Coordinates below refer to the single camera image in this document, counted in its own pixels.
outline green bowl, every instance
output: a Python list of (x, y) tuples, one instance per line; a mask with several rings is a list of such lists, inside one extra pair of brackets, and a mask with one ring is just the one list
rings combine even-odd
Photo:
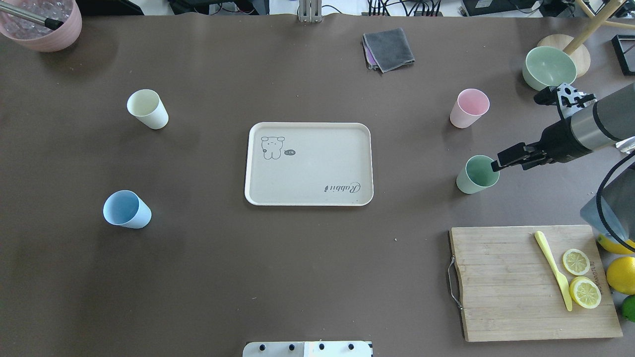
[(563, 83), (572, 84), (576, 75), (571, 57), (555, 47), (539, 46), (525, 57), (523, 78), (535, 90)]

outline gray cloth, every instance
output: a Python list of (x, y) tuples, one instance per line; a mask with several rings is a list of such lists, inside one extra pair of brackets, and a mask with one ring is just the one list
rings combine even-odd
[(363, 40), (382, 73), (415, 61), (402, 28), (364, 34)]

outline bear drawing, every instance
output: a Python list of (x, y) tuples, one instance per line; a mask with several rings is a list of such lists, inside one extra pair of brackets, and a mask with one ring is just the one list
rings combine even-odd
[(277, 160), (282, 155), (282, 145), (284, 137), (262, 137), (262, 152), (265, 154), (265, 159)]

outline yellow knife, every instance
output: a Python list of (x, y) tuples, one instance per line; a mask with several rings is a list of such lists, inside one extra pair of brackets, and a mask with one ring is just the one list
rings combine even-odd
[(542, 253), (547, 258), (549, 262), (549, 266), (551, 267), (551, 271), (554, 272), (556, 276), (556, 280), (558, 281), (558, 285), (560, 286), (560, 292), (562, 293), (562, 298), (565, 300), (565, 306), (567, 311), (571, 311), (573, 309), (573, 301), (571, 300), (571, 295), (569, 295), (569, 281), (566, 279), (566, 276), (558, 270), (556, 265), (556, 261), (554, 260), (553, 254), (551, 254), (551, 248), (549, 248), (549, 243), (547, 242), (547, 237), (545, 234), (540, 231), (536, 231), (534, 234), (536, 237), (536, 241), (538, 241), (538, 245), (542, 250)]

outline wooden disc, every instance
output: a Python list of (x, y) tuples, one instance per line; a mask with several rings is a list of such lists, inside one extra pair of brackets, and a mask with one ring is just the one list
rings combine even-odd
[[(571, 43), (571, 41), (573, 41), (573, 37), (571, 36), (556, 34), (547, 36), (540, 40), (540, 42), (538, 42), (538, 46), (550, 46), (563, 50), (567, 44)], [(573, 63), (575, 63), (575, 68), (578, 72), (576, 78), (584, 76), (591, 66), (591, 54), (589, 53), (589, 50), (587, 50), (586, 46), (581, 44), (580, 47), (578, 47), (578, 49), (570, 55), (570, 57), (573, 60)]]

